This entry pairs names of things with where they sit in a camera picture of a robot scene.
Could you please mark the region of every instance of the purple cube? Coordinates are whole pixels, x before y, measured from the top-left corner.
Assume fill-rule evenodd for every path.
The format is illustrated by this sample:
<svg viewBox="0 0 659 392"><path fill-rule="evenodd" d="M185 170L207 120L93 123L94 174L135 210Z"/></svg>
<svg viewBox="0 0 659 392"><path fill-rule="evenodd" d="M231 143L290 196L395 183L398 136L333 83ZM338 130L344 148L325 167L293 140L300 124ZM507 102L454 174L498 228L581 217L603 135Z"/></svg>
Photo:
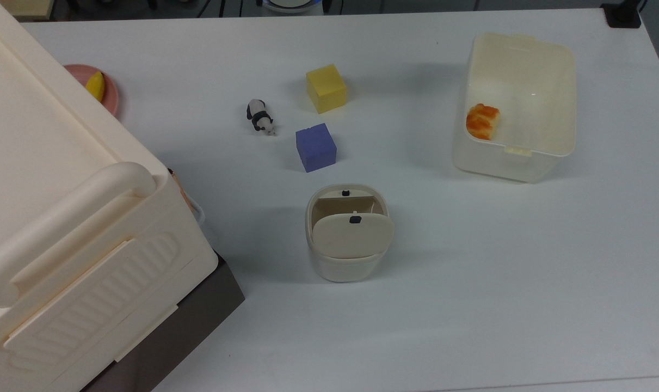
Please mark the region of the purple cube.
<svg viewBox="0 0 659 392"><path fill-rule="evenodd" d="M307 173L336 163L336 144L325 124L295 132L295 145Z"/></svg>

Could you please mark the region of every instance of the plastic storage container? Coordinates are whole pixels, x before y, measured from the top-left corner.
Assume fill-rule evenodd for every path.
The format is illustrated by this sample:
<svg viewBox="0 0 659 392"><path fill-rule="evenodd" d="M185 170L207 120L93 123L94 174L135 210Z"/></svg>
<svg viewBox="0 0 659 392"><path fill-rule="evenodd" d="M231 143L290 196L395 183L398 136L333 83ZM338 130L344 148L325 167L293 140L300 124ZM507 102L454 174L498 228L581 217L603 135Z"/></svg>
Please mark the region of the plastic storage container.
<svg viewBox="0 0 659 392"><path fill-rule="evenodd" d="M575 148L576 65L568 47L526 35L479 35L460 102L453 139L460 169L533 182ZM466 129L478 103L501 111L491 141Z"/></svg>
<svg viewBox="0 0 659 392"><path fill-rule="evenodd" d="M0 5L0 392L75 392L215 270L175 180Z"/></svg>
<svg viewBox="0 0 659 392"><path fill-rule="evenodd" d="M305 211L305 237L315 271L332 282L366 278L392 242L385 199L360 184L322 188Z"/></svg>

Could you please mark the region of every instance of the yellow cube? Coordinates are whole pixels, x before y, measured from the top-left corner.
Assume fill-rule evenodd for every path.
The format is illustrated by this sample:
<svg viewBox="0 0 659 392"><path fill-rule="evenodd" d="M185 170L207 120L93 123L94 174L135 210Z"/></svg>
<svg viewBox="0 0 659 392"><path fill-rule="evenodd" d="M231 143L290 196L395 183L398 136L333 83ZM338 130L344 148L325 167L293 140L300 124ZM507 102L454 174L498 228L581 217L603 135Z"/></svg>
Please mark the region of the yellow cube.
<svg viewBox="0 0 659 392"><path fill-rule="evenodd" d="M307 74L307 94L315 104L317 113L346 105L346 84L334 64Z"/></svg>

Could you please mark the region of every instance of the panda figurine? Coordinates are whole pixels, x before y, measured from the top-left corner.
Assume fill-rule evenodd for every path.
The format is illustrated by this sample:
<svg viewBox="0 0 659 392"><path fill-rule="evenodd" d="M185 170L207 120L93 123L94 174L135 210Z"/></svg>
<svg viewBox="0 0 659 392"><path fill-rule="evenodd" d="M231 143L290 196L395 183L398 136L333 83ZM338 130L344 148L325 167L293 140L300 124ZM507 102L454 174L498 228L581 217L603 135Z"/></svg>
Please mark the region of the panda figurine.
<svg viewBox="0 0 659 392"><path fill-rule="evenodd" d="M247 105L247 119L252 121L255 131L265 131L270 136L276 136L274 120L267 113L267 104L263 100L252 99Z"/></svg>

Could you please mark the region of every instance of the small trash can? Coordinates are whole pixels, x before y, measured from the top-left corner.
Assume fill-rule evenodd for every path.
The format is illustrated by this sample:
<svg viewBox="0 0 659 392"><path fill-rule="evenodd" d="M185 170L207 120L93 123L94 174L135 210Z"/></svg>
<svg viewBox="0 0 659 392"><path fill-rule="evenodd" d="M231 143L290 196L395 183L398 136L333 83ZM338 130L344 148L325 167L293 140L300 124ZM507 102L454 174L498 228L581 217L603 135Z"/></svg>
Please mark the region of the small trash can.
<svg viewBox="0 0 659 392"><path fill-rule="evenodd" d="M305 237L315 271L332 282L367 277L394 237L385 199L361 184L320 189L305 211Z"/></svg>

